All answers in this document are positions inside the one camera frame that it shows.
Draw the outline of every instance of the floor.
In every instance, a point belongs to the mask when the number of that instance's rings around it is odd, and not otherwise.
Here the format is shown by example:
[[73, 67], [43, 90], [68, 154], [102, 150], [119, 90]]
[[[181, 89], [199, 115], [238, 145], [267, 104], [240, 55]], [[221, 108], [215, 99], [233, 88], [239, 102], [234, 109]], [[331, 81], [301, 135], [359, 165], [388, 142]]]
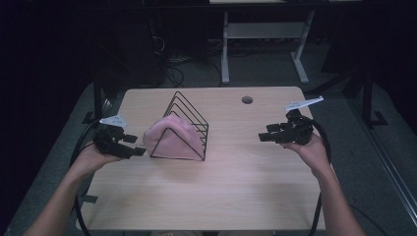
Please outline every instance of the floor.
[[[297, 40], [253, 43], [248, 46], [236, 42], [236, 49], [231, 49], [228, 87], [299, 87], [306, 91], [337, 76], [321, 72], [328, 50], [325, 42], [306, 45], [302, 62], [311, 80], [306, 85], [299, 82], [290, 59], [289, 53], [295, 50]], [[167, 70], [166, 80], [159, 87], [221, 86], [220, 55], [215, 51], [216, 42], [212, 44], [213, 53], [206, 61], [189, 59], [186, 54], [173, 56], [171, 61], [175, 69]], [[389, 170], [383, 165], [384, 159], [381, 157], [389, 156], [411, 196], [417, 196], [417, 186], [414, 184], [417, 177], [417, 138], [396, 112], [387, 93], [377, 85], [374, 85], [373, 90], [373, 111], [380, 111], [388, 125], [375, 127], [373, 130], [367, 128], [360, 118], [362, 94], [352, 99], [345, 98], [341, 91], [346, 83], [347, 80], [321, 93], [325, 100], [312, 105], [310, 109], [328, 133], [332, 164], [347, 200], [355, 208], [353, 211], [368, 235], [383, 235], [376, 225], [387, 235], [417, 235], [416, 222], [413, 222], [407, 207], [404, 206], [404, 198], [392, 184]], [[124, 92], [121, 91], [111, 100], [112, 105], [107, 110], [107, 115], [117, 113], [123, 95]], [[318, 94], [306, 95], [306, 98], [317, 96]], [[86, 126], [82, 121], [92, 110], [92, 86], [88, 86], [74, 107], [72, 115], [68, 117], [66, 126], [16, 213], [10, 225], [10, 232], [6, 235], [22, 235], [43, 209], [68, 169], [72, 148]], [[77, 229], [75, 221], [75, 214], [72, 213], [68, 235], [83, 235], [83, 232]], [[277, 231], [276, 235], [307, 233], [308, 231]], [[91, 235], [149, 235], [149, 232], [93, 231]]]

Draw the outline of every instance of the white marker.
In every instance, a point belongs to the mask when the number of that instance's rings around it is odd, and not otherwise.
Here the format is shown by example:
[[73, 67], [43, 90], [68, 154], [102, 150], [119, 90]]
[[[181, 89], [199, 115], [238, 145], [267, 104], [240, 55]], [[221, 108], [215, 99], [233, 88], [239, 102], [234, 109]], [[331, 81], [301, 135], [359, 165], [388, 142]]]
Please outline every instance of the white marker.
[[126, 127], [128, 126], [125, 120], [122, 118], [121, 115], [111, 116], [108, 118], [103, 118], [100, 120], [101, 124], [117, 126], [117, 127]]
[[319, 98], [316, 98], [316, 99], [310, 99], [310, 100], [304, 100], [304, 101], [291, 101], [288, 106], [285, 106], [285, 110], [289, 111], [289, 110], [298, 109], [298, 108], [308, 106], [308, 105], [311, 105], [311, 104], [314, 104], [316, 102], [323, 101], [323, 100], [324, 100], [323, 97], [320, 96]]

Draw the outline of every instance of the metal frame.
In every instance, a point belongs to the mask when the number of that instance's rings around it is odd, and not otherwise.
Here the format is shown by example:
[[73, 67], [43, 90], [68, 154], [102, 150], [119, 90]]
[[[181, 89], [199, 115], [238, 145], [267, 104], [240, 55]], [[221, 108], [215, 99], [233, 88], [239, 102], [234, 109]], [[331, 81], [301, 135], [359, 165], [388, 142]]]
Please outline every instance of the metal frame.
[[301, 63], [301, 54], [309, 35], [315, 11], [309, 11], [305, 22], [294, 23], [229, 23], [228, 12], [224, 12], [223, 23], [223, 53], [221, 55], [221, 82], [230, 83], [227, 60], [228, 38], [300, 38], [296, 51], [291, 52], [291, 59], [297, 70], [301, 83], [307, 84], [309, 79]]

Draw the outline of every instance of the human hand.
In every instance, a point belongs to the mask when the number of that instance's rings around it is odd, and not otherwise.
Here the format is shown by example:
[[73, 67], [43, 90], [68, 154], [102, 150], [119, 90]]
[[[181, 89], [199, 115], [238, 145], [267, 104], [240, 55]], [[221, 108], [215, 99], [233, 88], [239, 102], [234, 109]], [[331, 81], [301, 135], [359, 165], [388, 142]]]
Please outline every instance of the human hand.
[[297, 152], [301, 159], [312, 169], [316, 177], [319, 177], [325, 171], [331, 170], [323, 140], [316, 134], [312, 134], [311, 140], [304, 146], [295, 143], [280, 145]]
[[69, 173], [76, 179], [84, 179], [105, 164], [122, 160], [110, 154], [101, 153], [93, 143], [88, 143], [80, 152]]

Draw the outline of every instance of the shelf leg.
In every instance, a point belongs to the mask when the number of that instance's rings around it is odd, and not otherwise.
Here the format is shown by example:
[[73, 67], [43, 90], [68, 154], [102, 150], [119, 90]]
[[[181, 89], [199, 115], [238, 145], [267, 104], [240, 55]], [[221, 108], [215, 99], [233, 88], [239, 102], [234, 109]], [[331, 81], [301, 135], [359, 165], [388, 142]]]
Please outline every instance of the shelf leg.
[[310, 11], [307, 17], [306, 23], [303, 26], [303, 30], [301, 32], [300, 37], [300, 45], [298, 46], [297, 51], [291, 52], [291, 58], [294, 62], [295, 69], [297, 70], [298, 77], [300, 78], [301, 83], [307, 84], [309, 82], [309, 78], [304, 70], [303, 64], [301, 63], [301, 54], [304, 49], [304, 45], [306, 44], [307, 36], [309, 35], [310, 27], [314, 18], [315, 11]]
[[229, 85], [229, 63], [227, 61], [227, 18], [228, 13], [224, 13], [224, 25], [223, 25], [223, 53], [221, 55], [221, 82], [224, 85]]

